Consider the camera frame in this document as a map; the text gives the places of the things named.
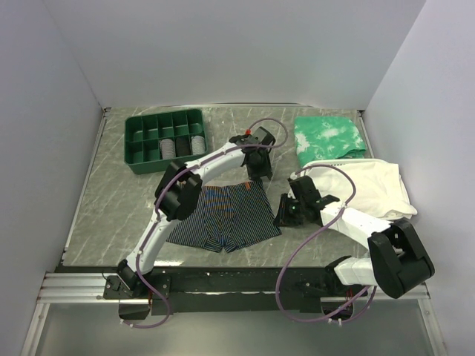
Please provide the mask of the navy striped underwear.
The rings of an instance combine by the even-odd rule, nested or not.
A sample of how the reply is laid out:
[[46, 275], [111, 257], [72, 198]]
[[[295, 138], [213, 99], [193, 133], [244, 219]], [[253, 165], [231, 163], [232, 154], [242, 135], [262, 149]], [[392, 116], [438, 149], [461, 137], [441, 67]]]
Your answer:
[[262, 182], [205, 186], [195, 211], [167, 241], [207, 251], [231, 253], [281, 235]]

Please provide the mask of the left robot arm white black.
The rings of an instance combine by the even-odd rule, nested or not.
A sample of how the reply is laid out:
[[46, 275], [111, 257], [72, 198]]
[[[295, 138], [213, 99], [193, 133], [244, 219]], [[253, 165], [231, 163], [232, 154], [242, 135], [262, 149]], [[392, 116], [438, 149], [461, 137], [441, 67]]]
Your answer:
[[148, 288], [146, 275], [173, 229], [196, 209], [202, 187], [234, 168], [245, 166], [251, 180], [272, 176], [269, 152], [275, 137], [262, 128], [233, 136], [216, 151], [199, 159], [172, 161], [155, 191], [154, 208], [147, 227], [132, 252], [117, 266], [121, 289], [130, 298]]

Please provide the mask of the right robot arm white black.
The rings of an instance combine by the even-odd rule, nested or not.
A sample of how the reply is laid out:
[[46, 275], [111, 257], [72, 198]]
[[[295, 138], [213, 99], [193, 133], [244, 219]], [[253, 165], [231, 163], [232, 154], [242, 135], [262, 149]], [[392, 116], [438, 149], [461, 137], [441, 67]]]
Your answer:
[[413, 225], [406, 219], [380, 220], [347, 207], [327, 195], [316, 201], [282, 194], [275, 224], [298, 226], [306, 221], [337, 231], [367, 249], [367, 257], [343, 256], [298, 278], [291, 289], [321, 296], [339, 296], [353, 286], [375, 286], [398, 299], [435, 274], [435, 267]]

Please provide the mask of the white perforated laundry basket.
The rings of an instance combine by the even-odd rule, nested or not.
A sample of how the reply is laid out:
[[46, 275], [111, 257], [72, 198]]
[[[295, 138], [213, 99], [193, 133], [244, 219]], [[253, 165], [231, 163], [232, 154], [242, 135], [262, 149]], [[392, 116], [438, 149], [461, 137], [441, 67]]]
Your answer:
[[358, 163], [357, 159], [334, 159], [334, 160], [320, 160], [310, 162], [308, 165], [305, 165], [300, 170], [296, 171], [294, 175], [297, 177], [302, 177], [307, 174], [308, 171], [312, 170], [313, 168], [340, 168], [343, 165], [348, 165], [352, 163]]

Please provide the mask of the green white tie-dye cloth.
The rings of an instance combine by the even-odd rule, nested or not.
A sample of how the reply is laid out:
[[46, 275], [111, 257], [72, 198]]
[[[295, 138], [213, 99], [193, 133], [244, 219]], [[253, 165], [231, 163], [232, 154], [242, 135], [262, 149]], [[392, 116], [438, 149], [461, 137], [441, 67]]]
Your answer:
[[297, 116], [295, 147], [301, 167], [317, 160], [362, 158], [367, 146], [350, 118]]

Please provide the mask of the white cloth in basket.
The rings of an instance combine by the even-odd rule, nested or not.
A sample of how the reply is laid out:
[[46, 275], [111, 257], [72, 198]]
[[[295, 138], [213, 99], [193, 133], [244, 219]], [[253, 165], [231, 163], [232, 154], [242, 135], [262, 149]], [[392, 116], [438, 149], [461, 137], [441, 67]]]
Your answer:
[[410, 203], [399, 166], [381, 159], [322, 160], [323, 168], [307, 168], [299, 175], [311, 177], [320, 194], [345, 201], [352, 186], [338, 170], [355, 183], [356, 195], [349, 207], [383, 220], [410, 219], [417, 210]]

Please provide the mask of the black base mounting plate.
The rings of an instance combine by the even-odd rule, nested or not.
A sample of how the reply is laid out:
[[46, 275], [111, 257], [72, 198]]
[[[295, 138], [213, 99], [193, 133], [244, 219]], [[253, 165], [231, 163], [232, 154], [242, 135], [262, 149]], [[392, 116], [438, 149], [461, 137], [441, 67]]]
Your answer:
[[122, 273], [106, 278], [103, 297], [119, 301], [126, 320], [148, 315], [184, 312], [287, 311], [319, 313], [325, 298], [343, 302], [362, 291], [344, 286], [327, 267], [288, 268], [278, 282], [280, 268], [154, 268], [144, 280], [131, 278], [128, 287]]

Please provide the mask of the green compartment organizer tray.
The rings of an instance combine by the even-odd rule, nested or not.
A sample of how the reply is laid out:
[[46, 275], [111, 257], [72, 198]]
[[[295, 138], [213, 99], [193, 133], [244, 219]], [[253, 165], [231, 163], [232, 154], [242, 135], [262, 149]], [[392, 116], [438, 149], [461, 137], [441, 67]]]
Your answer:
[[125, 121], [125, 164], [136, 175], [161, 172], [178, 159], [207, 155], [203, 112], [192, 108], [131, 116]]

